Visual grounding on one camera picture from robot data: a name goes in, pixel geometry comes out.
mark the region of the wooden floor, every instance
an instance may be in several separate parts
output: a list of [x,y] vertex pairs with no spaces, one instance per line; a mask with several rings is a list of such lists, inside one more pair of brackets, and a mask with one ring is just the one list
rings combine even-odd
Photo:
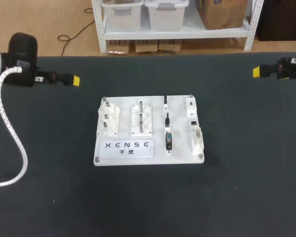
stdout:
[[[76,35],[94,20],[91,0],[0,0],[0,50],[7,51],[10,37],[24,32],[38,40],[39,56],[61,55],[64,42],[58,35]],[[185,40],[180,54],[243,52],[244,39]],[[260,42],[252,52],[296,51],[296,41]],[[104,56],[100,53],[95,24],[68,44],[65,56]]]

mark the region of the black connector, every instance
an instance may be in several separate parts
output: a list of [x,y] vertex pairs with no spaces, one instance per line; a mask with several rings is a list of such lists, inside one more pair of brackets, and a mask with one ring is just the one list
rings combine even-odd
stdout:
[[169,113],[167,113],[165,124],[166,124],[166,127],[170,127]]
[[167,151],[172,150],[172,133],[170,132],[166,133],[166,149]]

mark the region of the coiled white cable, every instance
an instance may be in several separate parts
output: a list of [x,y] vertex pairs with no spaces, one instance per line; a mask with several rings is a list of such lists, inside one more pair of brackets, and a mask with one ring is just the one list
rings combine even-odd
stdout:
[[6,126],[6,128],[9,130],[9,132],[10,132],[12,138],[14,139],[16,145],[20,149],[22,159],[23,159],[23,166],[22,166],[22,169],[21,169],[20,173],[14,179],[11,179],[9,181],[5,181],[5,182],[0,183],[0,187],[7,186],[7,185],[13,184],[16,181],[18,181],[25,174],[26,169],[28,167],[28,155],[26,154],[26,151],[25,151],[25,149],[24,149],[18,135],[14,131],[14,129],[13,129],[13,127],[12,127],[6,113],[5,113],[3,103],[2,103],[2,99],[1,99],[1,87],[2,87],[4,79],[11,73],[21,73],[21,72],[22,72],[21,67],[13,67],[13,68],[9,68],[9,69],[5,70],[0,75],[0,115],[1,115],[1,118],[3,119],[3,122],[4,122],[5,126]]

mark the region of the white 3d printed part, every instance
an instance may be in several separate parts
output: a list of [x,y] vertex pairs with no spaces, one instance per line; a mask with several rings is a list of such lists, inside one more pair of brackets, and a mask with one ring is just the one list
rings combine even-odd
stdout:
[[[203,163],[203,135],[194,96],[167,96],[167,110],[164,101],[164,96],[104,97],[94,165]],[[169,143],[166,133],[171,134]]]

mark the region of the cardboard box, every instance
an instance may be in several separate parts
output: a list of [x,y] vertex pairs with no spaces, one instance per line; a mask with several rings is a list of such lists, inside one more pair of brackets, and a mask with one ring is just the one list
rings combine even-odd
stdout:
[[154,40],[154,39],[136,40],[135,41],[135,49],[136,49],[136,53],[156,52],[156,51],[158,51],[158,41]]
[[182,39],[161,39],[159,41],[159,50],[178,52],[181,50]]
[[206,29],[218,30],[242,26],[248,0],[199,1],[199,13]]
[[128,54],[129,40],[110,40],[107,41],[107,53],[110,54]]

